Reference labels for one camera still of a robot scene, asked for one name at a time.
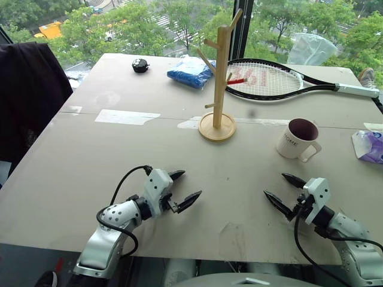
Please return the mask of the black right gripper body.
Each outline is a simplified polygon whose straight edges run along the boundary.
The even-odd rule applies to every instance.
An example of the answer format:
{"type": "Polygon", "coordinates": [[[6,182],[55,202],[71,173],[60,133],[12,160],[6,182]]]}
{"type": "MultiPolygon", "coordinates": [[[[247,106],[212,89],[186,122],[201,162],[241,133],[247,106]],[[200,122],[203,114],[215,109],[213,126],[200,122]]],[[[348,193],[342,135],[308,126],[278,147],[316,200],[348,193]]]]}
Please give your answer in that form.
{"type": "Polygon", "coordinates": [[[288,218],[289,221],[292,221],[294,218],[302,218],[306,219],[307,216],[312,211],[312,196],[311,195],[304,195],[304,193],[301,193],[301,195],[297,198],[297,203],[294,206],[293,210],[291,211],[291,214],[288,218]]]}

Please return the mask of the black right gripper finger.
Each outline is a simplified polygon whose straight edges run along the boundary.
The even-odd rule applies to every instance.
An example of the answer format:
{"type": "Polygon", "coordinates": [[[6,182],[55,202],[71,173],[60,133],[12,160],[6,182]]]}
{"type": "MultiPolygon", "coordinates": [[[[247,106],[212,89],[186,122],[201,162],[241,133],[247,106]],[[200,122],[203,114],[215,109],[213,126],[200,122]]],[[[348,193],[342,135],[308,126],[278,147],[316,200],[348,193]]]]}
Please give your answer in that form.
{"type": "Polygon", "coordinates": [[[300,179],[297,176],[294,176],[292,174],[282,173],[282,176],[287,180],[287,182],[289,182],[290,184],[292,184],[296,188],[302,189],[306,185],[306,181],[304,181],[303,179],[300,179]]]}
{"type": "Polygon", "coordinates": [[[279,210],[286,218],[288,221],[291,221],[295,216],[296,213],[293,212],[290,208],[288,208],[282,200],[277,197],[276,195],[264,190],[263,191],[266,198],[270,201],[270,203],[277,209],[279,210]]]}

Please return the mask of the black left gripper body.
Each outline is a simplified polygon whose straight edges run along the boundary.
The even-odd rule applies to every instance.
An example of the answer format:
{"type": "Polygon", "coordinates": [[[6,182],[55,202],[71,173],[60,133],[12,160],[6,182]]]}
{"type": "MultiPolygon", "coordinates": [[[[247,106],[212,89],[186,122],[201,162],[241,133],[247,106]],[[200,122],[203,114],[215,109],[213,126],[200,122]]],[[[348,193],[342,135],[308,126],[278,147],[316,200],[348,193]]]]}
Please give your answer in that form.
{"type": "Polygon", "coordinates": [[[172,193],[168,193],[162,196],[159,200],[159,203],[162,212],[171,210],[173,213],[178,213],[179,211],[178,203],[172,199],[172,193]]]}

